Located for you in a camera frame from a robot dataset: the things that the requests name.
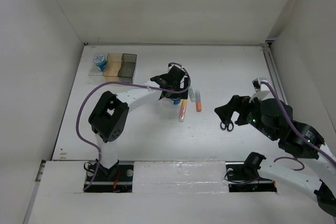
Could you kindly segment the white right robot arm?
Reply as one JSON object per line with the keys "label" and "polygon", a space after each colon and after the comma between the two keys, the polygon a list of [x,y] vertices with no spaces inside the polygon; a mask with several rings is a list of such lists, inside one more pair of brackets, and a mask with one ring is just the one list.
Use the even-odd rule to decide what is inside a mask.
{"label": "white right robot arm", "polygon": [[276,164],[263,154],[251,152],[240,169],[245,183],[263,178],[288,185],[335,216],[335,157],[314,127],[293,120],[290,106],[277,97],[261,100],[234,95],[214,112],[221,120],[222,129],[229,126],[232,115],[238,113],[235,125],[251,125],[316,174],[315,177],[301,174]]}

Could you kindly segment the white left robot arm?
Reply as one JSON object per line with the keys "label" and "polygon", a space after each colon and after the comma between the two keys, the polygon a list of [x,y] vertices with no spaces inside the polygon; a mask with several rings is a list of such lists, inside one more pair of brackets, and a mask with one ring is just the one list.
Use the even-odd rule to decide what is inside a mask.
{"label": "white left robot arm", "polygon": [[98,175],[111,181],[118,173],[117,138],[124,130],[128,114],[161,99],[186,99],[191,79],[184,67],[170,63],[168,72],[151,77],[144,85],[114,94],[104,92],[89,116],[89,124],[100,148]]}

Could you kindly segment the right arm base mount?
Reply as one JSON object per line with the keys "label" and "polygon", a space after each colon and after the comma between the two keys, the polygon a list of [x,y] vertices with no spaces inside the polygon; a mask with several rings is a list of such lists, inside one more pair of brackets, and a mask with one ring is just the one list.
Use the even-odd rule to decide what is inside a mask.
{"label": "right arm base mount", "polygon": [[243,162],[230,161],[225,163],[224,179],[228,182],[230,193],[276,193],[277,188],[273,180],[259,176],[261,162],[266,158],[252,152]]}

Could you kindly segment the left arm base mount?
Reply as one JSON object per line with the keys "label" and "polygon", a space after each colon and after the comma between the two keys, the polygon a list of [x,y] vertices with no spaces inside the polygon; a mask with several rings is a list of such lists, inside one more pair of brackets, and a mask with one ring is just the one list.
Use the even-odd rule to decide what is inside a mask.
{"label": "left arm base mount", "polygon": [[131,193],[133,186],[134,163],[121,162],[117,167],[106,175],[101,169],[98,170],[92,184],[90,184],[96,164],[86,162],[84,170],[86,178],[83,191],[86,193]]}

